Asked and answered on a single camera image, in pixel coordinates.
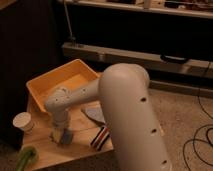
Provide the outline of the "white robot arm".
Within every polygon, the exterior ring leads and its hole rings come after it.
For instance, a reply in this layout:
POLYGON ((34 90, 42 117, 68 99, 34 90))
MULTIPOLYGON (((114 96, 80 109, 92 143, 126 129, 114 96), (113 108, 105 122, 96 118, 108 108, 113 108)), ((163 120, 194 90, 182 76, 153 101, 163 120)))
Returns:
POLYGON ((143 67, 115 64, 75 91, 56 89, 44 106, 56 128, 64 129, 67 108, 98 100, 121 171, 172 171, 148 87, 143 67))

